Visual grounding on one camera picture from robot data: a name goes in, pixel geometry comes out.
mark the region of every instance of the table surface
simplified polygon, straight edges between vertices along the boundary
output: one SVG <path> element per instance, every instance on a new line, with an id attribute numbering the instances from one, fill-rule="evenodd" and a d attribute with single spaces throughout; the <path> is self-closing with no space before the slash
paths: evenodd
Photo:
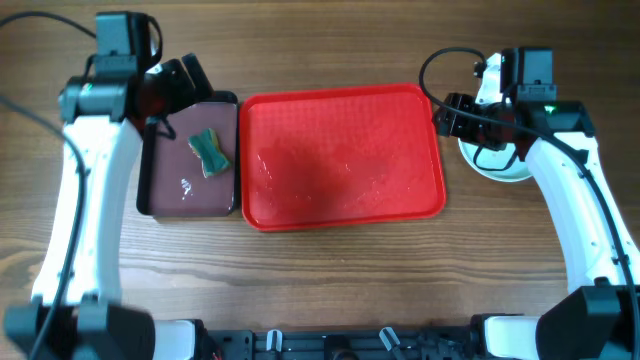
<path id="1" fill-rule="evenodd" d="M 149 13 L 165 59 L 195 52 L 214 88 L 264 92 L 416 82 L 434 51 L 555 50 L 559 99 L 584 102 L 610 187 L 640 236 L 640 3 L 632 1 L 3 0 L 0 16 L 48 10 L 94 28 L 98 11 Z M 0 31 L 0 92 L 57 121 L 56 97 L 92 41 L 46 19 Z M 475 94 L 472 61 L 427 75 L 437 96 Z M 138 214 L 134 170 L 120 246 L 124 302 L 209 329 L 380 328 L 462 324 L 475 313 L 544 313 L 567 294 L 565 267 L 533 180 L 502 184 L 440 139 L 448 202 L 422 221 L 262 234 L 239 211 L 156 221 Z M 61 144 L 0 109 L 0 315 L 25 303 L 52 228 Z M 0 340 L 0 358 L 17 353 Z"/>

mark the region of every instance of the green sponge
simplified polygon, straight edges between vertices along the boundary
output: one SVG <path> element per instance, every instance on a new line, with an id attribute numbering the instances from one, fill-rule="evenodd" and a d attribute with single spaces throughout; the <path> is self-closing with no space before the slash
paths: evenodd
<path id="1" fill-rule="evenodd" d="M 218 137 L 213 129 L 205 129 L 198 135 L 190 136 L 189 146 L 202 160 L 204 177 L 217 175 L 231 166 L 231 162 L 220 151 Z"/>

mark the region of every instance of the wooden table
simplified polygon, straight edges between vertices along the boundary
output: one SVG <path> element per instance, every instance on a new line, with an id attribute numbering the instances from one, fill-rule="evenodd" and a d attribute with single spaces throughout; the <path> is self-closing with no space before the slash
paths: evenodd
<path id="1" fill-rule="evenodd" d="M 0 16 L 39 9 L 93 28 L 97 11 L 155 16 L 165 59 L 197 53 L 216 89 L 260 92 L 416 82 L 439 48 L 546 45 L 560 99 L 582 100 L 609 184 L 640 238 L 640 3 L 631 1 L 3 0 Z M 0 31 L 0 91 L 52 121 L 82 73 L 89 38 L 29 19 Z M 435 94 L 475 94 L 472 59 L 427 76 Z M 157 222 L 135 208 L 131 177 L 120 246 L 124 301 L 155 318 L 209 329 L 379 328 L 461 324 L 475 313 L 541 314 L 566 295 L 562 252 L 533 180 L 490 181 L 440 139 L 448 203 L 423 221 L 261 234 L 240 212 Z M 61 144 L 0 109 L 0 314 L 25 303 L 42 263 L 61 173 Z M 16 358 L 3 338 L 1 358 Z"/>

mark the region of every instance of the red tray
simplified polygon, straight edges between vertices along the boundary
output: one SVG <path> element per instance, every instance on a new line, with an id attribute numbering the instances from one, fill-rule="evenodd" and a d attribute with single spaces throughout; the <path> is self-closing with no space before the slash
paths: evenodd
<path id="1" fill-rule="evenodd" d="M 446 202 L 413 84 L 256 95 L 240 112 L 242 213 L 261 231 L 426 218 Z"/>

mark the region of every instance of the wooden tabletop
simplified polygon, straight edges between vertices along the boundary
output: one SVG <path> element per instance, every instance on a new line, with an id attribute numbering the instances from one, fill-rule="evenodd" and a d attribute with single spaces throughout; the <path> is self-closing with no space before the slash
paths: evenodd
<path id="1" fill-rule="evenodd" d="M 0 16 L 48 10 L 94 28 L 98 11 L 155 16 L 165 59 L 195 52 L 214 88 L 250 95 L 417 82 L 448 46 L 489 55 L 554 48 L 559 99 L 581 100 L 598 131 L 609 185 L 640 238 L 640 3 L 632 1 L 3 0 Z M 47 19 L 0 31 L 0 92 L 57 122 L 56 97 L 95 49 Z M 475 94 L 467 55 L 434 63 L 437 96 Z M 475 313 L 537 315 L 567 294 L 547 206 L 533 180 L 503 184 L 440 139 L 448 201 L 428 220 L 259 233 L 239 211 L 156 221 L 135 208 L 131 177 L 120 246 L 124 301 L 155 318 L 209 329 L 463 324 Z M 49 242 L 61 144 L 0 109 L 0 315 L 26 303 Z M 0 340 L 0 358 L 17 353 Z"/>

